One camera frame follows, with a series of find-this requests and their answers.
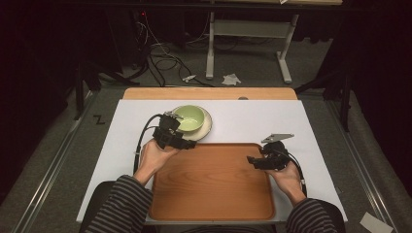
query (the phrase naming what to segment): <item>tray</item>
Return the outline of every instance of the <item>tray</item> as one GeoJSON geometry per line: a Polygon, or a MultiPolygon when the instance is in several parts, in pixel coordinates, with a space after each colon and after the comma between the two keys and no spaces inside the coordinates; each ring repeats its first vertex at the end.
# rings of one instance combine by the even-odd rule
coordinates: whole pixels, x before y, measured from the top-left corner
{"type": "Polygon", "coordinates": [[[257,144],[197,144],[154,175],[155,220],[268,220],[275,207],[268,176],[248,163],[257,144]]]}

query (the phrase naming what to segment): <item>person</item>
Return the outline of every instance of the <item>person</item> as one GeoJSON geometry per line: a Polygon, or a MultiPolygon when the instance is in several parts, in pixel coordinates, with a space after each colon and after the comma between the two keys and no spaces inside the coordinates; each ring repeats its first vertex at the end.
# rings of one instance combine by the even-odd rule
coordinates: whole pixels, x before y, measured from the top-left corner
{"type": "MultiPolygon", "coordinates": [[[[153,200],[153,194],[145,189],[145,185],[170,157],[178,153],[177,149],[162,150],[155,140],[148,141],[143,146],[141,163],[135,174],[132,177],[123,175],[116,180],[108,199],[85,232],[141,232],[153,200]]],[[[297,168],[292,162],[281,171],[265,172],[274,178],[293,205],[286,224],[288,233],[345,232],[342,215],[335,206],[304,195],[297,168]]],[[[197,232],[217,232],[208,229],[197,232]]],[[[229,227],[226,230],[219,232],[234,232],[229,227]]],[[[244,228],[236,232],[257,231],[244,228]]]]}

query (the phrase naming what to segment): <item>saucer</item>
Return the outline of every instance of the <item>saucer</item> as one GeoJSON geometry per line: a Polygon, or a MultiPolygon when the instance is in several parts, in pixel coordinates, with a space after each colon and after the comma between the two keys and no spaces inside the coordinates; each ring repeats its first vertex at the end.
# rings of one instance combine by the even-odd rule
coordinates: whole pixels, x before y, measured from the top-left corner
{"type": "Polygon", "coordinates": [[[194,132],[190,132],[190,133],[183,132],[184,135],[183,135],[182,138],[185,139],[185,140],[199,141],[200,139],[204,138],[210,132],[210,130],[212,129],[212,117],[210,116],[210,114],[206,110],[204,110],[201,107],[199,107],[199,108],[203,111],[203,113],[205,115],[203,125],[198,130],[196,130],[194,132]]]}

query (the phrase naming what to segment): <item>green bowl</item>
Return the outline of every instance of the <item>green bowl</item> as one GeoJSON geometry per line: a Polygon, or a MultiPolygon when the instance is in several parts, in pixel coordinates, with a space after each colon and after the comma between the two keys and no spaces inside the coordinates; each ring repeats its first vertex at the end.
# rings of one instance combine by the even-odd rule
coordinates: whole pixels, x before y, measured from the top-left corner
{"type": "Polygon", "coordinates": [[[181,123],[178,130],[183,132],[189,133],[199,129],[205,120],[203,110],[194,105],[178,107],[174,113],[183,118],[178,118],[178,121],[181,123]]]}

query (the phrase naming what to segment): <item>striped shirt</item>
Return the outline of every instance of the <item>striped shirt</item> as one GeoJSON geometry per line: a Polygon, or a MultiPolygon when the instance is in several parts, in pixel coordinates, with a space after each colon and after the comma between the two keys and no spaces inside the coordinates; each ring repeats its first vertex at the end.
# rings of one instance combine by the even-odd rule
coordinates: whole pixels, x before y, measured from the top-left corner
{"type": "MultiPolygon", "coordinates": [[[[152,200],[153,194],[134,178],[121,176],[86,232],[141,232],[152,200]]],[[[288,233],[337,232],[320,202],[311,198],[305,199],[294,207],[286,227],[288,233]]]]}

